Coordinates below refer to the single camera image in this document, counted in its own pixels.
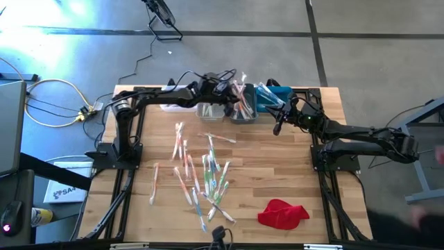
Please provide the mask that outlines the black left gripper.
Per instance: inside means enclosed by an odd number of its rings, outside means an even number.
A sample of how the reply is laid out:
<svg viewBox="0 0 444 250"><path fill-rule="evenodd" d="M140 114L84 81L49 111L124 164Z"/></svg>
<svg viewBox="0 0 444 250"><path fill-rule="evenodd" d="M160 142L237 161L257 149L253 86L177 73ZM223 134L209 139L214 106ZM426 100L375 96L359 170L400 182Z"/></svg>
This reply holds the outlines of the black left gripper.
<svg viewBox="0 0 444 250"><path fill-rule="evenodd" d="M213 72L203 74L197 84L198 103L219 105L225 116L230 116L234 105L241 102L241 93L234 90L228 79Z"/></svg>

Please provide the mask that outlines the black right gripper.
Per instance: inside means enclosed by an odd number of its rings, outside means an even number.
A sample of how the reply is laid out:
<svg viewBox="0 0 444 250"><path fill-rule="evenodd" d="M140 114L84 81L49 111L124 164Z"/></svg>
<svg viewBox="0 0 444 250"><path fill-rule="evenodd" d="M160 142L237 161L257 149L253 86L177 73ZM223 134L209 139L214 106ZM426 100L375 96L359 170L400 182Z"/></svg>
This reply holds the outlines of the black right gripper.
<svg viewBox="0 0 444 250"><path fill-rule="evenodd" d="M302 97L291 97L283 104L266 106L265 109L275 119L274 135L280 134L283 123L314 135L321 135L325 129L324 112L315 103Z"/></svg>

